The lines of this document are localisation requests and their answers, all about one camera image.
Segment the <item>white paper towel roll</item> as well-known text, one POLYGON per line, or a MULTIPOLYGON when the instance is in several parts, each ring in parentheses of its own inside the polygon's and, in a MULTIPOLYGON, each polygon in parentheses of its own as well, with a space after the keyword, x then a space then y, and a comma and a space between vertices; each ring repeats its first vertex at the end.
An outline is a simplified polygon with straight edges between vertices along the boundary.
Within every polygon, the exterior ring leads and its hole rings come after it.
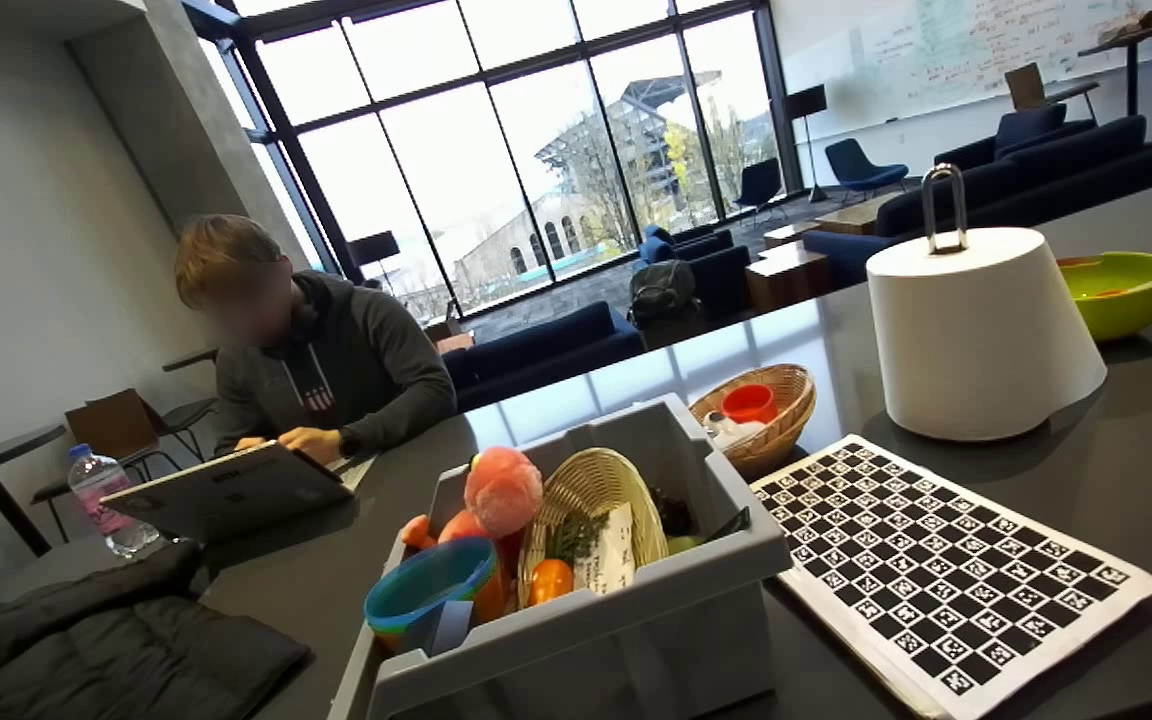
POLYGON ((958 163, 922 179, 924 231, 867 272, 884 412, 917 437, 1014 441, 1087 400, 1109 363, 1037 229, 971 229, 958 163))

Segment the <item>seated person dark hoodie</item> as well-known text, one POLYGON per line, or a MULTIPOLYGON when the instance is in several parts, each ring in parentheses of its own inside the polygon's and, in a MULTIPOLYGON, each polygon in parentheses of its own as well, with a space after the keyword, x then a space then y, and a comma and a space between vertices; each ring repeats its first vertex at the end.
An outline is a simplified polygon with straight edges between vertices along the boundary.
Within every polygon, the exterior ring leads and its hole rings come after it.
POLYGON ((448 368, 397 296, 296 272, 243 215, 185 229, 178 296, 217 356, 220 450, 284 444, 336 465, 387 450, 452 412, 448 368))

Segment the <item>black jacket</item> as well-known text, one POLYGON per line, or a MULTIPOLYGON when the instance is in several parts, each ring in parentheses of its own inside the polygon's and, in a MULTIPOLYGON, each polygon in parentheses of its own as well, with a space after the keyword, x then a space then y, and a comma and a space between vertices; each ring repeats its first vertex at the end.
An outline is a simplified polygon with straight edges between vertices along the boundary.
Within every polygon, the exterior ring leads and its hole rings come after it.
POLYGON ((196 599, 201 551, 0 599, 0 720, 251 720, 313 653, 196 599))

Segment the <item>clear water bottle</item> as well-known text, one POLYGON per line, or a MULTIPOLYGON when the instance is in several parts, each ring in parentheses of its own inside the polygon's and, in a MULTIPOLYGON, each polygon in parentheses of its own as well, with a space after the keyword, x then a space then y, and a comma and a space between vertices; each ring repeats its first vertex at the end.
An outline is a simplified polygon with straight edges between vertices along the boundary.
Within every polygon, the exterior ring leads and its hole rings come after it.
POLYGON ((84 517, 95 522, 103 549, 119 559, 135 559, 159 545, 159 532, 135 517, 124 517, 108 503, 111 490, 134 483, 129 469, 116 455, 103 455, 87 444, 68 448, 68 486, 84 517))

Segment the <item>green plastic bowl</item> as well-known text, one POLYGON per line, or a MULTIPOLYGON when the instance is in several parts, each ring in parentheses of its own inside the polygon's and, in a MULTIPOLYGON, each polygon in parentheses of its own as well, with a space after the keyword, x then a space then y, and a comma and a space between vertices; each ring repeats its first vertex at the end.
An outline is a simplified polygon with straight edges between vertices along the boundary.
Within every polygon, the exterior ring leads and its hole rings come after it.
POLYGON ((1095 345, 1152 323, 1152 253, 1061 257, 1061 275, 1095 345))

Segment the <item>dark sofa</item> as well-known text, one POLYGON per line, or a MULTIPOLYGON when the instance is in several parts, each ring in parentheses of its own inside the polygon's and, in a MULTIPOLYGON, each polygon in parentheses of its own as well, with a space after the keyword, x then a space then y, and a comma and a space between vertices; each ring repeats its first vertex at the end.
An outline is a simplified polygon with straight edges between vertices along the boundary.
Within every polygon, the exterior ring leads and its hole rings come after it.
MULTIPOLYGON (((1079 129, 1056 138, 1017 146, 1000 158, 963 167, 963 200, 971 229, 1027 229, 1085 211, 1152 189, 1152 138, 1141 117, 1079 129)), ((924 200, 917 189, 880 202, 859 231, 806 231, 806 247, 821 253, 835 287, 865 283, 867 257, 917 238, 924 231, 924 200)))

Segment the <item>black white checkerboard sheet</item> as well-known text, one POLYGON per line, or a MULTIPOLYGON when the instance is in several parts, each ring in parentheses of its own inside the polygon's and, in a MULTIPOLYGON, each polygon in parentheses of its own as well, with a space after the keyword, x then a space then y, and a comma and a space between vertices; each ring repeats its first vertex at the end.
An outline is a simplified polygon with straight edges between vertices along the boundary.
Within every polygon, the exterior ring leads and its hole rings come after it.
POLYGON ((1152 599, 1152 570, 865 437, 752 483, 782 584, 922 720, 984 720, 1152 599))

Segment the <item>blue plastic cup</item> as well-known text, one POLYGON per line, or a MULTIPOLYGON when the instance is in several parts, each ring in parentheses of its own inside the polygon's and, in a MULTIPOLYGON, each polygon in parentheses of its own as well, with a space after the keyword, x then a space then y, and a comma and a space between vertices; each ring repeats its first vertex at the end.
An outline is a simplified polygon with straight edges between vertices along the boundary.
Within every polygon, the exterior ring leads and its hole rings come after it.
POLYGON ((397 648, 448 653, 500 607, 493 540, 452 540, 401 559, 363 599, 368 628, 397 648))

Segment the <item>pink plush toy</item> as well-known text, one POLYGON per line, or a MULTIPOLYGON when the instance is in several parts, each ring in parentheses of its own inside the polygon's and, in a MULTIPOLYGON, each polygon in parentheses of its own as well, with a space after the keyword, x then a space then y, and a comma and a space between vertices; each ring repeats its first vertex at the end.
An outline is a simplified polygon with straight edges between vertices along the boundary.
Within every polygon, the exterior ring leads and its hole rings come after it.
POLYGON ((546 503, 541 469, 522 448, 486 448, 463 481, 463 506, 488 536, 512 536, 546 503))

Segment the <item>laptop on counter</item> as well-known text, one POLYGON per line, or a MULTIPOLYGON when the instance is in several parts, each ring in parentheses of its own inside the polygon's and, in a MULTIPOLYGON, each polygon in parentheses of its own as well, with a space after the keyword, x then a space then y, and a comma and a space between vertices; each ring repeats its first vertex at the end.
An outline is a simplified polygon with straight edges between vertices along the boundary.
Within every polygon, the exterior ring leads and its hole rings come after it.
POLYGON ((201 545, 237 540, 346 501, 349 486, 336 471, 284 444, 228 450, 103 497, 111 513, 201 545))

